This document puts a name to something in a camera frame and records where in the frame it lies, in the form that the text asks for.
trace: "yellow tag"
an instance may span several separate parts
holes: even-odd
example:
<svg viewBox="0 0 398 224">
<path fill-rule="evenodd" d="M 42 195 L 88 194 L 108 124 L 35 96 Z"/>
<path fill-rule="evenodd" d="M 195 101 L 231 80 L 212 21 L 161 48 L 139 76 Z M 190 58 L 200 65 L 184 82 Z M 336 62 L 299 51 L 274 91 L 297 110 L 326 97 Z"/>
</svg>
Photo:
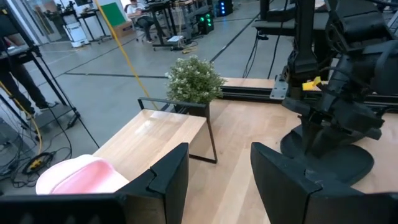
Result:
<svg viewBox="0 0 398 224">
<path fill-rule="evenodd" d="M 316 77 L 312 82 L 303 83 L 303 90 L 313 90 L 321 82 L 321 77 Z"/>
</svg>

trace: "concrete floor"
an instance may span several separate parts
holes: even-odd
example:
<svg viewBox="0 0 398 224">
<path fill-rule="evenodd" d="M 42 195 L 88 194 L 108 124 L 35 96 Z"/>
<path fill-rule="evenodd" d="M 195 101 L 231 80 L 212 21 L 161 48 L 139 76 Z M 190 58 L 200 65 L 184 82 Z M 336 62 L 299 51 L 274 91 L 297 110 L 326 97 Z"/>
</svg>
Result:
<svg viewBox="0 0 398 224">
<path fill-rule="evenodd" d="M 278 0 L 273 4 L 280 5 L 282 3 L 282 0 Z M 170 65 L 176 59 L 196 54 L 200 58 L 211 60 L 257 15 L 259 2 L 241 1 L 238 8 L 227 17 L 217 18 L 214 31 L 204 38 L 198 39 L 197 51 L 187 55 L 171 52 L 169 49 L 157 49 L 154 52 L 149 44 L 136 42 L 133 35 L 121 40 L 130 62 L 142 77 L 141 80 L 151 97 L 165 98 L 167 79 L 164 79 L 164 73 L 168 72 Z M 215 67 L 221 76 L 242 77 L 255 34 L 256 30 L 248 26 L 216 58 Z M 270 36 L 268 41 L 259 42 L 257 56 L 249 78 L 266 78 L 271 65 L 275 40 L 276 37 Z M 73 50 L 68 43 L 44 45 L 41 46 L 41 50 L 54 77 L 70 101 L 76 106 L 86 127 L 100 146 L 140 111 L 136 99 L 144 96 L 144 93 L 132 76 L 126 59 L 114 40 L 109 40 L 101 45 L 92 44 L 79 50 Z M 291 50 L 291 38 L 281 37 L 271 78 L 280 73 Z M 27 63 L 26 67 L 47 100 L 57 101 L 54 92 L 34 63 Z M 4 105 L 1 105 L 1 108 L 0 116 L 7 123 L 17 126 L 8 109 Z M 90 139 L 81 123 L 77 122 L 74 127 L 66 130 L 66 133 L 72 143 L 72 157 L 92 154 L 97 150 L 95 143 Z M 43 131 L 43 135 L 44 148 L 51 144 L 48 151 L 56 151 L 61 147 L 68 146 L 65 135 L 56 124 Z M 30 139 L 27 137 L 24 139 L 26 143 L 34 146 Z M 9 151 L 9 156 L 12 153 L 15 154 L 15 151 Z M 67 150 L 58 152 L 53 164 L 62 160 L 66 154 Z M 6 163 L 6 158 L 9 156 L 2 156 L 0 164 Z M 34 188 L 17 189 L 11 185 L 10 180 L 0 182 L 0 189 L 5 194 L 34 194 L 35 192 Z"/>
</svg>

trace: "green leaves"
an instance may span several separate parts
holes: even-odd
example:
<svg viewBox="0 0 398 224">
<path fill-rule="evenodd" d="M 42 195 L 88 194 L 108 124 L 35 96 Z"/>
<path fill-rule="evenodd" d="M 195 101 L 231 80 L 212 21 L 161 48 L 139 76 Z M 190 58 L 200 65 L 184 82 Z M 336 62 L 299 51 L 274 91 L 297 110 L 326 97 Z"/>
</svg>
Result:
<svg viewBox="0 0 398 224">
<path fill-rule="evenodd" d="M 167 96 L 170 100 L 192 103 L 209 103 L 222 96 L 225 79 L 216 73 L 212 63 L 197 56 L 177 59 L 169 77 Z"/>
</svg>

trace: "pink object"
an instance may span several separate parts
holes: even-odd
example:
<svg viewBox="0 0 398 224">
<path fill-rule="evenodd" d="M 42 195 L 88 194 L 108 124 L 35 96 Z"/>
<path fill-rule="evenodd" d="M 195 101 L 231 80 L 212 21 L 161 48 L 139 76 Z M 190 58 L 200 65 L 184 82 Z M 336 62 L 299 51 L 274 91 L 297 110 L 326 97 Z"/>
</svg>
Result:
<svg viewBox="0 0 398 224">
<path fill-rule="evenodd" d="M 106 160 L 92 155 L 59 162 L 37 180 L 37 194 L 113 193 L 129 181 Z"/>
</svg>

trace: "green board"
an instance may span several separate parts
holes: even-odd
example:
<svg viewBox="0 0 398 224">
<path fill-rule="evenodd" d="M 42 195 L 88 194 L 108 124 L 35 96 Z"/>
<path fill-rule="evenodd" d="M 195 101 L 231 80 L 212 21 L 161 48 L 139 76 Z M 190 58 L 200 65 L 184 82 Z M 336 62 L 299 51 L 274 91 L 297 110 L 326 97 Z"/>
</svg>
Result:
<svg viewBox="0 0 398 224">
<path fill-rule="evenodd" d="M 116 27 L 126 22 L 116 2 L 113 2 L 111 4 L 106 4 L 101 7 L 112 27 Z"/>
</svg>

